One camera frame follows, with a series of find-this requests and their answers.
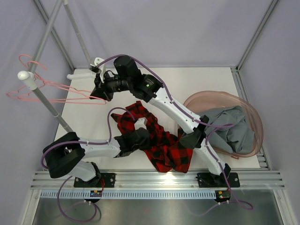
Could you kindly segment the red black plaid shirt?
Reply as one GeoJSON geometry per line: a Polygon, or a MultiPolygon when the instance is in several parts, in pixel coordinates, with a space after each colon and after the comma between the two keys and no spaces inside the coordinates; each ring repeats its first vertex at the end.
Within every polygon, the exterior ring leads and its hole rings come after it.
{"type": "Polygon", "coordinates": [[[146,118],[146,128],[150,133],[150,147],[143,151],[155,169],[161,173],[172,169],[180,173],[188,172],[193,150],[180,144],[179,138],[183,135],[181,128],[178,129],[178,136],[165,131],[164,127],[159,125],[157,117],[148,111],[141,101],[127,106],[125,113],[112,113],[111,117],[117,123],[121,134],[134,131],[133,119],[146,118]]]}

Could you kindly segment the pink wire hanger front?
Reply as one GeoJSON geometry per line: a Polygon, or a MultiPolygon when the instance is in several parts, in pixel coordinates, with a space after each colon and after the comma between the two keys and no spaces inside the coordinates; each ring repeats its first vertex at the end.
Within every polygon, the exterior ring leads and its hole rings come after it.
{"type": "MultiPolygon", "coordinates": [[[[48,98],[47,100],[50,103],[66,103],[66,104],[81,104],[81,105],[106,105],[106,101],[100,97],[92,97],[90,98],[91,91],[87,90],[78,90],[74,87],[62,87],[62,86],[55,86],[58,89],[61,90],[67,90],[68,93],[76,94],[78,97],[65,97],[65,98],[48,98]]],[[[33,97],[33,91],[30,91],[25,94],[21,94],[21,91],[26,88],[26,86],[22,86],[17,91],[10,91],[6,93],[6,96],[15,99],[20,100],[23,102],[40,102],[40,100],[37,97],[33,97]]]]}

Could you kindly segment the grey shirt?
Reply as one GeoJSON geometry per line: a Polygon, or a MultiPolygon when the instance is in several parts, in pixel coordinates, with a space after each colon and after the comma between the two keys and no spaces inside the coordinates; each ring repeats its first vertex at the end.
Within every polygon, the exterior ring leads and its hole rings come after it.
{"type": "Polygon", "coordinates": [[[233,127],[223,127],[217,131],[213,131],[214,127],[206,127],[205,133],[210,136],[209,143],[212,147],[229,154],[246,155],[252,152],[255,133],[249,128],[241,106],[212,108],[198,114],[201,117],[207,116],[211,125],[233,124],[233,127]]]}

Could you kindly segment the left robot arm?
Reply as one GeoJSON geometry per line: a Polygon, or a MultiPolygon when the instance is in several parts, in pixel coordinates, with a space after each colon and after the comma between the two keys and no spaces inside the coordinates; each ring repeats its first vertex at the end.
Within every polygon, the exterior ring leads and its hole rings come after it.
{"type": "Polygon", "coordinates": [[[101,181],[100,170],[94,162],[83,161],[85,158],[127,157],[149,146],[150,134],[144,128],[107,141],[79,138],[76,132],[68,132],[43,149],[41,164],[53,179],[69,175],[95,187],[101,181]]]}

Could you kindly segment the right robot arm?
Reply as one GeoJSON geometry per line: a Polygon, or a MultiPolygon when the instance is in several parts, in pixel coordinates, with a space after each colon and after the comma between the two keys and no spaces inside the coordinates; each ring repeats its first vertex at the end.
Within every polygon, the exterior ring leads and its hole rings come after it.
{"type": "Polygon", "coordinates": [[[193,149],[207,164],[208,177],[217,186],[229,183],[230,166],[208,146],[204,130],[209,126],[208,117],[193,113],[170,94],[165,82],[153,71],[143,74],[138,68],[140,62],[128,55],[111,57],[116,73],[108,75],[101,67],[107,60],[93,58],[89,69],[96,74],[91,99],[111,101],[115,92],[129,91],[135,98],[149,103],[178,123],[184,131],[180,144],[193,149]]]}

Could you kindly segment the grey clothes rack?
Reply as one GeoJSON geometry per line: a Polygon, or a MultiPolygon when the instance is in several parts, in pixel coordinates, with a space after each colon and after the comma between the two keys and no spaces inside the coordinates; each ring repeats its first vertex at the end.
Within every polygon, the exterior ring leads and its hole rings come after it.
{"type": "Polygon", "coordinates": [[[59,50],[63,54],[64,59],[67,61],[68,65],[71,67],[71,69],[72,70],[75,69],[75,67],[72,65],[71,59],[70,59],[64,45],[62,44],[62,42],[54,28],[54,22],[56,20],[56,17],[58,15],[58,12],[59,12],[61,6],[63,6],[65,8],[65,11],[68,15],[68,18],[69,18],[72,26],[73,26],[73,29],[77,36],[77,39],[80,43],[80,46],[82,48],[82,51],[83,51],[88,63],[91,63],[91,57],[90,57],[90,54],[88,53],[88,50],[87,50],[84,40],[81,36],[79,28],[75,22],[75,18],[71,12],[71,8],[70,8],[67,0],[56,1],[50,16],[47,15],[46,10],[44,9],[44,6],[41,1],[35,0],[34,4],[37,6],[37,9],[39,10],[39,12],[42,15],[42,18],[45,20],[45,30],[44,30],[43,35],[36,47],[36,50],[35,50],[35,53],[33,56],[33,60],[31,62],[29,62],[28,72],[26,72],[26,75],[24,77],[21,76],[21,79],[24,81],[25,85],[27,85],[28,88],[37,96],[37,98],[41,101],[41,103],[44,104],[44,106],[48,109],[48,111],[57,119],[57,121],[64,128],[64,130],[66,132],[72,132],[73,131],[72,128],[67,124],[67,122],[58,113],[58,111],[54,109],[51,102],[41,92],[40,88],[37,87],[37,85],[34,81],[35,78],[39,78],[39,79],[41,79],[42,83],[45,85],[49,84],[49,85],[52,85],[53,87],[57,87],[57,88],[62,87],[62,85],[60,85],[60,84],[56,84],[56,83],[44,80],[41,76],[36,75],[36,69],[37,69],[38,63],[42,56],[42,53],[44,51],[44,48],[45,48],[45,45],[46,45],[46,42],[47,42],[49,36],[52,36],[54,38],[55,43],[58,45],[59,50]]]}

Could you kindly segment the pink transparent plastic basket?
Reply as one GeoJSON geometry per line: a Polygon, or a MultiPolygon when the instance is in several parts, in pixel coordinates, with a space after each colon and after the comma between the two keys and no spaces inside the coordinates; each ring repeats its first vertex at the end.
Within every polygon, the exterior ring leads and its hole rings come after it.
{"type": "Polygon", "coordinates": [[[263,124],[257,110],[247,101],[223,91],[200,91],[191,95],[184,106],[209,118],[209,124],[220,128],[209,138],[216,152],[233,158],[248,158],[262,148],[263,124]]]}

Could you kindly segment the aluminium mounting rail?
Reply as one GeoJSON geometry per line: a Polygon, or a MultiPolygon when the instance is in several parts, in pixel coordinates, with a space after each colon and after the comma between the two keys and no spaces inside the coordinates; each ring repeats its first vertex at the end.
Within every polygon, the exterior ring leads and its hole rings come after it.
{"type": "MultiPolygon", "coordinates": [[[[155,171],[113,171],[116,190],[179,190],[199,188],[197,171],[188,173],[155,171]]],[[[236,171],[241,189],[284,189],[285,184],[278,171],[256,170],[236,171]]],[[[58,189],[67,176],[58,179],[50,178],[46,171],[37,171],[33,176],[30,189],[58,189]]]]}

